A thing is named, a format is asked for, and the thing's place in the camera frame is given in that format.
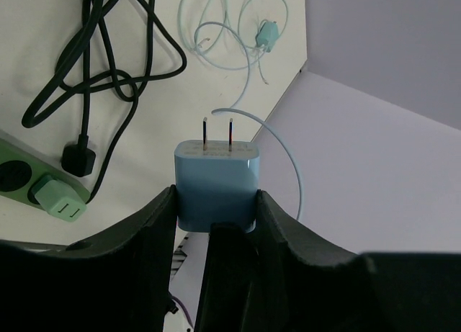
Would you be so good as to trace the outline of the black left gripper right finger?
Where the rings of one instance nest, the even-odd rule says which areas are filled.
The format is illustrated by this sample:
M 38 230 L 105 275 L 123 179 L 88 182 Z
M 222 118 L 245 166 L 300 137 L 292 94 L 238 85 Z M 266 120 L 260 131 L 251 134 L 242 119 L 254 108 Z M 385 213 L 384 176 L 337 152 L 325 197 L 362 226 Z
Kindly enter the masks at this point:
M 458 331 L 460 255 L 333 244 L 266 192 L 251 233 L 212 226 L 197 331 Z

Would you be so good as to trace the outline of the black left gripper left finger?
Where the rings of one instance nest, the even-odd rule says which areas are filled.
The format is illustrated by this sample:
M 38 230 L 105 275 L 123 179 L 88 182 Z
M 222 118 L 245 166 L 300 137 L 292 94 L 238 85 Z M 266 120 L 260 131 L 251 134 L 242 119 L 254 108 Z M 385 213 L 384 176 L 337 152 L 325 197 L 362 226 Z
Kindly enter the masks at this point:
M 161 331 L 176 190 L 60 251 L 1 244 L 3 331 Z

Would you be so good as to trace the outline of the green two-port charger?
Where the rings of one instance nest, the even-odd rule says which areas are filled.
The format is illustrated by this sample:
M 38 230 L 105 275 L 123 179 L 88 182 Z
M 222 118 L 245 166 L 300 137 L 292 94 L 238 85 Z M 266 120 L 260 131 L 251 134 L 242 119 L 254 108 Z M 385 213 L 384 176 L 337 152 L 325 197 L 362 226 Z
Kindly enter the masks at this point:
M 75 189 L 51 175 L 38 180 L 30 194 L 47 214 L 66 222 L 73 222 L 86 212 L 86 203 Z

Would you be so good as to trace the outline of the blue charger cube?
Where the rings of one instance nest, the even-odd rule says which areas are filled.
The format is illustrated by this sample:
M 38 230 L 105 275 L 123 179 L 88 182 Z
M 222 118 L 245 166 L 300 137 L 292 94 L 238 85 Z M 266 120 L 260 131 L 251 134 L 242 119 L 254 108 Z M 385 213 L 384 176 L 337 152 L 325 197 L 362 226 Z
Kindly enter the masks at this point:
M 230 223 L 249 233 L 256 226 L 260 153 L 257 145 L 233 140 L 233 121 L 227 140 L 186 140 L 174 151 L 178 194 L 178 226 L 184 231 L 209 233 L 212 225 Z

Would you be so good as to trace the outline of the teal charger cube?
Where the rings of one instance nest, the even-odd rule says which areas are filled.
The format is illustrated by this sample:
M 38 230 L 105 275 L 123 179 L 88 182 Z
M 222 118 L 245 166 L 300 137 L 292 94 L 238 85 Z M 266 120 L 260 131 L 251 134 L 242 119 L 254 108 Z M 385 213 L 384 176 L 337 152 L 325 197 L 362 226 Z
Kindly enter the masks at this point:
M 264 20 L 256 34 L 256 47 L 270 53 L 278 40 L 279 29 L 276 22 Z

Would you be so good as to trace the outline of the green power strip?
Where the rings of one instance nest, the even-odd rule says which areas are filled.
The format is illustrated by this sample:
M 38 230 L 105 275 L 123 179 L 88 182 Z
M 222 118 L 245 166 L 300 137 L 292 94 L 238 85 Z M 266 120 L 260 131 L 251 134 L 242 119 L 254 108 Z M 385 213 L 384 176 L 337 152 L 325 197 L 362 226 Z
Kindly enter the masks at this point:
M 47 175 L 71 186 L 83 201 L 90 197 L 90 191 L 74 177 L 1 139 L 1 196 L 42 209 L 32 187 Z

